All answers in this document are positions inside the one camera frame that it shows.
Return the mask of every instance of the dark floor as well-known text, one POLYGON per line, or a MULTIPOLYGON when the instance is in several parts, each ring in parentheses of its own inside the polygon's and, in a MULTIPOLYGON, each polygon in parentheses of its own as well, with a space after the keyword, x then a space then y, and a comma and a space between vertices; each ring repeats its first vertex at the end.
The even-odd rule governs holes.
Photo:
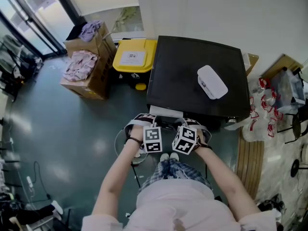
MULTIPOLYGON (((82 218, 91 213, 102 180, 116 159, 114 140, 117 133, 139 113, 148 112, 146 92, 127 85, 111 87, 110 99, 97 101, 81 99, 59 84, 65 58, 47 60, 37 77, 20 90, 16 101, 8 103, 2 141, 13 139, 14 155, 21 159, 20 174, 28 196, 26 177, 34 180, 33 163, 40 164, 41 176, 47 192, 67 210, 71 209, 69 226, 79 230, 82 218)), ((163 131, 165 151, 171 150, 175 133, 163 131)), ((237 131, 221 129, 213 133, 210 145, 232 169, 237 158, 237 131)), ((152 174, 159 155, 149 155, 136 167, 140 182, 152 174)), ((205 165, 196 155, 180 156, 205 175, 205 165)), ((15 171, 6 173, 7 182, 20 184, 15 171)), ((212 184, 215 196, 221 195, 212 184)), ((15 188, 26 201, 21 188, 15 188)), ((35 183, 32 201, 46 198, 39 180, 35 183)), ((119 202, 119 221, 124 224, 126 213, 135 208, 138 185, 130 170, 119 202)), ((42 207, 49 202, 36 202, 42 207)))

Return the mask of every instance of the plaid shorts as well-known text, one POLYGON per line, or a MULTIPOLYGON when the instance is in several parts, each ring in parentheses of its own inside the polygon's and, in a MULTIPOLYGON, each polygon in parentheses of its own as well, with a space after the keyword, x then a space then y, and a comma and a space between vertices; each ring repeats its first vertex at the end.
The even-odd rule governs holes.
POLYGON ((201 182, 208 188, 212 189, 211 183, 204 178, 201 173, 190 167, 186 163, 181 163, 176 159, 172 158, 170 160, 164 160, 159 162, 153 175, 149 177, 145 183, 141 186, 138 194, 146 187, 150 186, 152 183, 163 179, 191 179, 201 182))

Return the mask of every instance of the stacked cardboard box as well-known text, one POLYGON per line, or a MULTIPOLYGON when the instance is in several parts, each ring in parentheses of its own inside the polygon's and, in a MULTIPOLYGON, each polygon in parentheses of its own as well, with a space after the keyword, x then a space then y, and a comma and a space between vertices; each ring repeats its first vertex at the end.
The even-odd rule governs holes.
POLYGON ((116 46, 111 36, 106 36, 108 33, 106 24, 102 23, 100 29, 95 33, 90 42, 84 42, 80 38, 64 42, 69 57, 72 56, 74 51, 85 50, 98 55, 99 59, 87 79, 68 81, 62 78, 60 81, 61 85, 80 97, 101 100, 107 98, 108 68, 112 65, 116 53, 116 46))

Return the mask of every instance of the black table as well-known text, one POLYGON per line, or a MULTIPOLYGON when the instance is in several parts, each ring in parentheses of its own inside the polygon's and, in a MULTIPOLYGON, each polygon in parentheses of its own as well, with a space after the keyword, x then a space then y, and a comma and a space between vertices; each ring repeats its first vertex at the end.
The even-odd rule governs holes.
POLYGON ((248 117, 249 92, 240 49, 192 38, 159 36, 147 103, 186 113, 248 117), (211 100, 199 86, 197 71, 210 65, 228 88, 211 100))

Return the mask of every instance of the folded clothes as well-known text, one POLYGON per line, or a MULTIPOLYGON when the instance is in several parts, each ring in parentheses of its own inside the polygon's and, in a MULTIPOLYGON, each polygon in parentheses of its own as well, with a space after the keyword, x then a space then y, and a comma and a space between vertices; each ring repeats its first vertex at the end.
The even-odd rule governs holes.
POLYGON ((63 76, 69 81, 86 79, 92 72, 98 56, 89 51, 73 52, 63 76))
POLYGON ((81 38, 84 42, 89 42, 94 37, 95 32, 101 27, 101 21, 92 21, 86 23, 79 34, 79 38, 81 38))

